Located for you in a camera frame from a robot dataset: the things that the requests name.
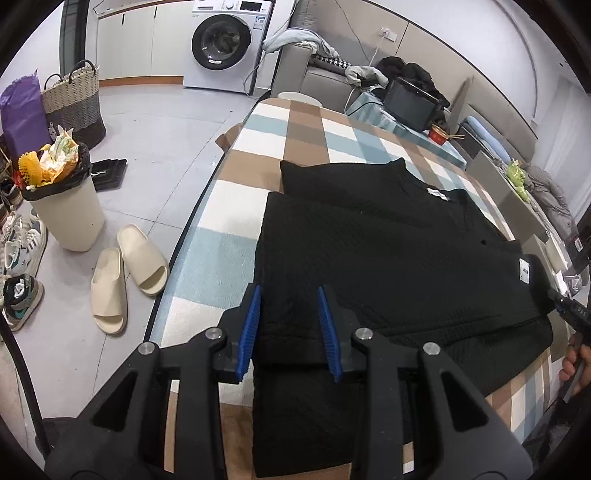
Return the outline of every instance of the pillow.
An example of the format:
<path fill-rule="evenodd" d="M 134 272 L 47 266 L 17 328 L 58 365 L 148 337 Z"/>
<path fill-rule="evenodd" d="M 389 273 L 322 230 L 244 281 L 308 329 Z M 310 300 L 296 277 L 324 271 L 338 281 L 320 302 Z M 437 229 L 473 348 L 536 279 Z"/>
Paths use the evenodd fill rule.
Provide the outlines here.
<path fill-rule="evenodd" d="M 323 57 L 322 55 L 318 55 L 317 53 L 313 53 L 310 55 L 310 61 L 308 65 L 313 67 L 318 67 L 323 70 L 328 70 L 329 72 L 338 73 L 339 75 L 345 75 L 345 70 L 351 66 L 348 61 L 344 61 L 341 58 L 331 59 L 328 57 Z"/>
<path fill-rule="evenodd" d="M 468 116 L 466 117 L 466 122 L 468 122 L 468 125 L 474 129 L 481 139 L 485 140 L 491 146 L 503 162 L 507 165 L 511 163 L 511 156 L 507 153 L 507 150 L 504 149 L 503 145 L 476 118 Z"/>

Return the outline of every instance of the shoe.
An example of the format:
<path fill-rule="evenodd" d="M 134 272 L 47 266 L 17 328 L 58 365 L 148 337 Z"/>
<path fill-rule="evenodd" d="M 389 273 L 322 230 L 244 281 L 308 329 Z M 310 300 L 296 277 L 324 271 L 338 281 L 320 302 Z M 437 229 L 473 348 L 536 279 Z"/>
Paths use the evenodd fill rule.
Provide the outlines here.
<path fill-rule="evenodd" d="M 18 207 L 22 203 L 21 190 L 14 184 L 12 179 L 4 179 L 0 182 L 0 192 L 10 205 Z"/>
<path fill-rule="evenodd" d="M 45 243 L 47 243 L 47 227 L 45 223 L 37 216 L 37 212 L 34 208 L 31 209 L 31 213 L 29 213 L 29 224 L 31 228 L 34 228 L 41 234 L 41 238 L 44 238 Z"/>
<path fill-rule="evenodd" d="M 0 203 L 0 224 L 4 224 L 8 218 L 8 209 L 4 203 Z"/>
<path fill-rule="evenodd" d="M 19 238 L 4 245 L 4 273 L 9 277 L 35 275 L 45 248 L 43 238 L 34 228 L 16 232 Z"/>
<path fill-rule="evenodd" d="M 4 317 L 10 329 L 22 328 L 43 298 L 43 284 L 30 275 L 9 278 L 4 284 Z"/>

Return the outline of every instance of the white sneaker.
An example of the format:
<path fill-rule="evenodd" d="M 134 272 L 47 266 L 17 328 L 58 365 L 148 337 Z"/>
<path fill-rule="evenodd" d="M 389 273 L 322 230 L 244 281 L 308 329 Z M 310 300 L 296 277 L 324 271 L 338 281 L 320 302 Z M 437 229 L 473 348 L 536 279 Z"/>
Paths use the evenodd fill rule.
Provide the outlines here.
<path fill-rule="evenodd" d="M 15 241 L 8 241 L 4 246 L 5 274 L 15 277 L 23 273 L 31 276 L 37 274 L 45 242 L 41 234 L 34 228 L 17 233 L 20 237 Z"/>
<path fill-rule="evenodd" d="M 29 225 L 31 228 L 34 228 L 41 234 L 41 238 L 43 239 L 43 248 L 45 248 L 45 243 L 47 242 L 47 227 L 45 223 L 41 221 L 41 219 L 37 216 L 37 212 L 35 209 L 31 209 L 31 213 L 29 214 Z"/>

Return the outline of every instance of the screen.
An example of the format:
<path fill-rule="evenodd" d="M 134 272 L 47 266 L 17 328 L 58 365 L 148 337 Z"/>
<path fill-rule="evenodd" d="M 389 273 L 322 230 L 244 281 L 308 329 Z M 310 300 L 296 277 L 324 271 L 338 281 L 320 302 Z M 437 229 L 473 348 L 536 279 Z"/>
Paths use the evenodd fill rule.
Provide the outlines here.
<path fill-rule="evenodd" d="M 428 124 L 436 104 L 398 82 L 391 85 L 384 99 L 385 110 L 400 123 L 418 132 L 429 128 Z"/>
<path fill-rule="evenodd" d="M 251 12 L 260 12 L 261 4 L 259 2 L 242 2 L 240 10 L 250 10 Z"/>

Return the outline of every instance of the bed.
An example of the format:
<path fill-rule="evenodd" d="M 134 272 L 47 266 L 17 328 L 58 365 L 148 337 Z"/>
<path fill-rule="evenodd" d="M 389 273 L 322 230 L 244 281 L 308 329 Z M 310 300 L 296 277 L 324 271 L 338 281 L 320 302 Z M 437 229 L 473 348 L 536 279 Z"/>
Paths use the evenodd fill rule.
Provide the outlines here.
<path fill-rule="evenodd" d="M 225 309 L 240 303 L 252 281 L 255 247 L 267 194 L 281 191 L 280 160 L 310 166 L 324 163 L 387 163 L 404 158 L 407 170 L 438 189 L 465 189 L 483 214 L 508 238 L 509 226 L 482 186 L 432 152 L 347 116 L 290 100 L 268 99 L 254 108 L 198 202 L 165 292 L 156 307 L 150 340 L 161 347 L 189 340 L 216 325 Z M 487 398 L 516 438 L 531 433 L 558 389 L 557 371 L 566 348 L 567 326 L 554 316 L 555 342 L 528 368 Z M 231 479 L 254 477 L 252 469 L 252 365 L 241 385 L 221 385 L 226 464 Z M 175 395 L 171 409 L 174 418 Z M 170 442 L 167 468 L 172 466 Z M 412 448 L 405 448 L 405 471 Z M 348 466 L 303 473 L 348 478 Z"/>

